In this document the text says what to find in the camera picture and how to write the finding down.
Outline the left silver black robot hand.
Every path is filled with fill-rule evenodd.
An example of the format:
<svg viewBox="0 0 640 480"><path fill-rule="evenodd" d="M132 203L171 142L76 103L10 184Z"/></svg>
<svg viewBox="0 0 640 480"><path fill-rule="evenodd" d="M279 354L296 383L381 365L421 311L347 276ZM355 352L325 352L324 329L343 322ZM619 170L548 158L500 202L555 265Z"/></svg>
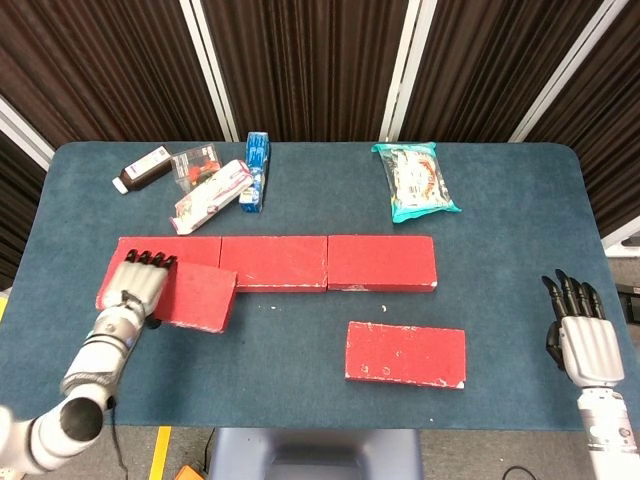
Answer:
<svg viewBox="0 0 640 480"><path fill-rule="evenodd" d="M177 262L175 255L167 256L164 252L129 250L100 295L100 309L132 307L142 315L147 328L157 329L161 321L155 310Z"/></svg>

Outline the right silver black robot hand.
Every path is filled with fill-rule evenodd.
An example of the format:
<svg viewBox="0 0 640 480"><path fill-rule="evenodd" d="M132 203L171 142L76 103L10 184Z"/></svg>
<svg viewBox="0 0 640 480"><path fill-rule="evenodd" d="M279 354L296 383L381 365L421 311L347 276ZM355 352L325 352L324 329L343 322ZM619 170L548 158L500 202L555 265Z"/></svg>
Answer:
<svg viewBox="0 0 640 480"><path fill-rule="evenodd" d="M554 279L541 277L555 316L547 330L546 352L574 385L615 387L625 378L623 361L599 293L561 269L555 274Z"/></svg>

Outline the red brick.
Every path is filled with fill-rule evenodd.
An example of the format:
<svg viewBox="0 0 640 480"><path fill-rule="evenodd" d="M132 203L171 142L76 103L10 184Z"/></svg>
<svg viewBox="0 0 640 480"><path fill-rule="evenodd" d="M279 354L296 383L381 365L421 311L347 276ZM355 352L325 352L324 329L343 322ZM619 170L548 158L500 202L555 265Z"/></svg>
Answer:
<svg viewBox="0 0 640 480"><path fill-rule="evenodd" d="M326 236L227 236L219 266L241 293L314 293L328 285Z"/></svg>
<svg viewBox="0 0 640 480"><path fill-rule="evenodd" d="M328 288L355 292L432 292L435 244L424 235L331 235Z"/></svg>
<svg viewBox="0 0 640 480"><path fill-rule="evenodd" d="M467 378L465 332L351 321L345 378L461 390Z"/></svg>
<svg viewBox="0 0 640 480"><path fill-rule="evenodd" d="M222 333L231 315L236 280L233 271L178 260L156 307L156 318L161 325ZM95 330L122 334L130 341L143 328L147 327L140 313L132 307L115 306L101 310Z"/></svg>
<svg viewBox="0 0 640 480"><path fill-rule="evenodd" d="M152 255L162 252L166 256L175 255L179 261L186 263L218 267L221 245L221 238L216 236L120 237L106 275L110 276L132 249L139 254L144 251L150 251Z"/></svg>

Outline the black box device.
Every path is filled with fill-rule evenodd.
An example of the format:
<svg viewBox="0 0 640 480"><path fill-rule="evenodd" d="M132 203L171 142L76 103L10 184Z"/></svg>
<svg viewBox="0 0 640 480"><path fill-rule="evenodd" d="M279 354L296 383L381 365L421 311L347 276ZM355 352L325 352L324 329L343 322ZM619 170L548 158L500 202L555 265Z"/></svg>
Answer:
<svg viewBox="0 0 640 480"><path fill-rule="evenodd" d="M640 286L617 284L616 290L626 322L640 325Z"/></svg>

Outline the brown medicine bottle white cap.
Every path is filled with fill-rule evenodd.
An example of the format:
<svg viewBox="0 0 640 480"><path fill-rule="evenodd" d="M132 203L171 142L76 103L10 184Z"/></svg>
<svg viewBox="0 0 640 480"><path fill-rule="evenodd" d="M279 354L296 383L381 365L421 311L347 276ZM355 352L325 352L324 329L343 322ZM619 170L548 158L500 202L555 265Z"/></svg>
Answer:
<svg viewBox="0 0 640 480"><path fill-rule="evenodd" d="M112 179L112 184L122 195L139 191L171 170L171 157L169 149L160 145L123 168L119 175Z"/></svg>

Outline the white pink toothpaste box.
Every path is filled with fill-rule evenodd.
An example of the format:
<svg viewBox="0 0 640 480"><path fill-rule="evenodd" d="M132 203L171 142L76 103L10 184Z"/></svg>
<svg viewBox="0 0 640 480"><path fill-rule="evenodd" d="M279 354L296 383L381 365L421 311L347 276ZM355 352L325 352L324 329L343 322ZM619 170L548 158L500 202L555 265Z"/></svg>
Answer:
<svg viewBox="0 0 640 480"><path fill-rule="evenodd" d="M170 223L178 235L189 235L253 183L242 160L234 159L175 204Z"/></svg>

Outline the clear plastic blister package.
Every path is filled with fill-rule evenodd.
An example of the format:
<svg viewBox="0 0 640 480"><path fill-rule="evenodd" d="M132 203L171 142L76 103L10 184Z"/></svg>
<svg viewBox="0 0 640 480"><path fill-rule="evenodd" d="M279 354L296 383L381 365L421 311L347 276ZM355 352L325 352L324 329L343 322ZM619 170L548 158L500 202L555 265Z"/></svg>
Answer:
<svg viewBox="0 0 640 480"><path fill-rule="evenodd" d="M184 193L191 192L222 168L213 143L174 154L170 161L174 180Z"/></svg>

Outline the blue felt table cover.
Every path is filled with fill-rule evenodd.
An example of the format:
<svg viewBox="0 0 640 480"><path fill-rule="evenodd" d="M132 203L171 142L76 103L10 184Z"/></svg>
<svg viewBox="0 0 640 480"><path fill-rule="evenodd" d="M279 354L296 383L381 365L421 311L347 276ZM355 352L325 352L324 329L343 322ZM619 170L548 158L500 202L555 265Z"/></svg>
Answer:
<svg viewBox="0 0 640 480"><path fill-rule="evenodd" d="M59 384L95 318L122 236L169 235L180 192L165 176L128 195L113 177L148 143L73 142L46 174L0 322L0 404L30 419ZM431 293L241 294L220 335L145 331L125 368L117 418L129 425L574 430L578 389L545 350L554 314L543 276L590 283L624 361L619 389L640 429L640 365L576 154L554 143L441 143L455 213L393 225L367 143L275 143L259 214L225 207L201 235L429 235ZM462 329L462 389L349 381L350 321Z"/></svg>

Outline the yellow floor tape strip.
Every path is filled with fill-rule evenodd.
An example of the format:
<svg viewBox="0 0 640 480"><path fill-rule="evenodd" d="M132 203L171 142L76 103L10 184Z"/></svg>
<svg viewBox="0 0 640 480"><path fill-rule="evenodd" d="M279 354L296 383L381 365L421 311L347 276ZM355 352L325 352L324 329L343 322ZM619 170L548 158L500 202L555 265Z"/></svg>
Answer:
<svg viewBox="0 0 640 480"><path fill-rule="evenodd" d="M163 480L172 428L160 426L157 430L148 480Z"/></svg>

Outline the blue carton box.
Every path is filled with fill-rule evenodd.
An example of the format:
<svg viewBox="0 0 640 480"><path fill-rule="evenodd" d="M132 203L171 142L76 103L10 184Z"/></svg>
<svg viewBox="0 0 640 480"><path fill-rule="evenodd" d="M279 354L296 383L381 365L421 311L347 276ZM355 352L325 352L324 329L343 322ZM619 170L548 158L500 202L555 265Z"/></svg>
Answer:
<svg viewBox="0 0 640 480"><path fill-rule="evenodd" d="M260 213L262 210L269 158L268 133L249 132L246 141L245 163L252 176L252 184L239 197L239 204L245 212Z"/></svg>

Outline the teal snack bag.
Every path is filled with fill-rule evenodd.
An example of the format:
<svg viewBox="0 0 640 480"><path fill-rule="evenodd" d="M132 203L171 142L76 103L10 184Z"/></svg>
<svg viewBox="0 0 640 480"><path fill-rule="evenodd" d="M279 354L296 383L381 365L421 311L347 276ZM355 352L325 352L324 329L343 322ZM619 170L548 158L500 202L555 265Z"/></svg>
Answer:
<svg viewBox="0 0 640 480"><path fill-rule="evenodd" d="M442 175L435 142L414 144L377 143L390 190L394 224L436 212L460 213Z"/></svg>

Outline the white partition frame post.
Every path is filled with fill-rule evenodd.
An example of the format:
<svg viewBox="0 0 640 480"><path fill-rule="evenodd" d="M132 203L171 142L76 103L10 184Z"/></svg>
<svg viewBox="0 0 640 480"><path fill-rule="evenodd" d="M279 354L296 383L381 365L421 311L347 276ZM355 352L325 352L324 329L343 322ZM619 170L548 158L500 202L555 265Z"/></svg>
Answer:
<svg viewBox="0 0 640 480"><path fill-rule="evenodd" d="M53 146L1 94L0 130L33 158L38 158L41 163L51 162L55 153Z"/></svg>
<svg viewBox="0 0 640 480"><path fill-rule="evenodd" d="M604 250L607 250L621 244L637 232L640 232L640 215L603 237L601 239L602 247Z"/></svg>
<svg viewBox="0 0 640 480"><path fill-rule="evenodd" d="M509 143L526 140L629 1L602 0L510 135Z"/></svg>
<svg viewBox="0 0 640 480"><path fill-rule="evenodd" d="M179 0L216 118L227 142L239 142L231 102L202 0Z"/></svg>
<svg viewBox="0 0 640 480"><path fill-rule="evenodd" d="M408 0L379 141L398 140L425 51L438 0Z"/></svg>

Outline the grey blue robot pedestal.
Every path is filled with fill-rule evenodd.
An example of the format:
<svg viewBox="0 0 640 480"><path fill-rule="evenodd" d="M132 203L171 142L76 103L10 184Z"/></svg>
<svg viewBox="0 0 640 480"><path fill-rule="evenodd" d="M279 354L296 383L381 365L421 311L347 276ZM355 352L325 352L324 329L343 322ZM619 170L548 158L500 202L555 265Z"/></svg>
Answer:
<svg viewBox="0 0 640 480"><path fill-rule="evenodd" d="M207 480L424 480L419 432L221 428Z"/></svg>

